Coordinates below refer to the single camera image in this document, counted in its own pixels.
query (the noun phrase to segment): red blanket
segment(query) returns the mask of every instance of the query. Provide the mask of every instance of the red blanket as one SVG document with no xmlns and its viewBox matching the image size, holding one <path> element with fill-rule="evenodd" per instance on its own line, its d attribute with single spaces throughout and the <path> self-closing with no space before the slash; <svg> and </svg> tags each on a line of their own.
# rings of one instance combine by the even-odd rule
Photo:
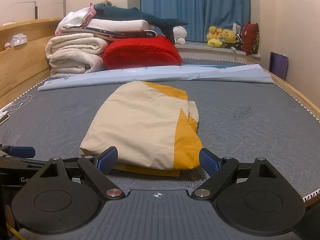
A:
<svg viewBox="0 0 320 240">
<path fill-rule="evenodd" d="M 181 63 L 177 49 L 164 36 L 114 41 L 103 54 L 103 64 L 108 70 Z"/>
</svg>

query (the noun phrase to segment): smartphone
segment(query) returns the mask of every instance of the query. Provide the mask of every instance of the smartphone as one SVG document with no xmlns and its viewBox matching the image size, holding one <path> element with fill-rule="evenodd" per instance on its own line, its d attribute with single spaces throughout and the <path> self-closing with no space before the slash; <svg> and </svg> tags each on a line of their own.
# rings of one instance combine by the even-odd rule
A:
<svg viewBox="0 0 320 240">
<path fill-rule="evenodd" d="M 10 115 L 5 114 L 1 119 L 0 119 L 0 125 L 2 125 L 5 121 L 7 121 L 10 118 Z"/>
</svg>

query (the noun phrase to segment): red pillow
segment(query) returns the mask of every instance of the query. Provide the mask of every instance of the red pillow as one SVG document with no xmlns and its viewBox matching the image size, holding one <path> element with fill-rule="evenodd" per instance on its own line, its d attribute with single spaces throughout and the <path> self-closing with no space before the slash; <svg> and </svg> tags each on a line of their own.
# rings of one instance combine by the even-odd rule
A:
<svg viewBox="0 0 320 240">
<path fill-rule="evenodd" d="M 256 53 L 259 43 L 259 25 L 246 24 L 241 33 L 243 44 L 241 50 L 247 55 Z"/>
<path fill-rule="evenodd" d="M 107 69 L 181 65 L 175 46 L 164 36 L 129 38 L 111 43 L 103 54 Z"/>
</svg>

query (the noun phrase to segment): shark plush toy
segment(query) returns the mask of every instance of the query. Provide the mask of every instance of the shark plush toy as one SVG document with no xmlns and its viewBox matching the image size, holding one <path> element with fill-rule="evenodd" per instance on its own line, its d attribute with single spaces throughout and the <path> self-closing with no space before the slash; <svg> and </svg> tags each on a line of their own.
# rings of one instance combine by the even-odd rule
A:
<svg viewBox="0 0 320 240">
<path fill-rule="evenodd" d="M 152 14 L 144 13 L 138 8 L 131 9 L 119 8 L 116 6 L 108 6 L 103 3 L 94 5 L 97 11 L 94 19 L 113 20 L 113 21 L 131 21 L 131 20 L 145 20 L 150 25 L 159 27 L 164 36 L 166 36 L 174 44 L 173 28 L 176 26 L 187 25 L 187 22 L 178 19 L 160 19 Z"/>
</svg>

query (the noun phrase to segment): gray mattress cover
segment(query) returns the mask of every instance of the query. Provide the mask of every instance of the gray mattress cover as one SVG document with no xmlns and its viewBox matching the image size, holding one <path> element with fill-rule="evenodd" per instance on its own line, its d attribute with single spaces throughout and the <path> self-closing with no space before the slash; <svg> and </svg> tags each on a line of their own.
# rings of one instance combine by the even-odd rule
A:
<svg viewBox="0 0 320 240">
<path fill-rule="evenodd" d="M 240 162 L 267 158 L 305 196 L 320 187 L 320 124 L 275 84 L 177 81 L 160 82 L 185 90 L 199 111 L 203 146 Z M 120 85 L 100 85 L 38 92 L 30 103 L 0 126 L 0 143 L 33 146 L 38 160 L 79 156 L 79 146 L 103 102 Z M 130 189 L 197 188 L 208 175 L 202 168 L 180 177 L 111 171 L 108 177 Z"/>
</svg>

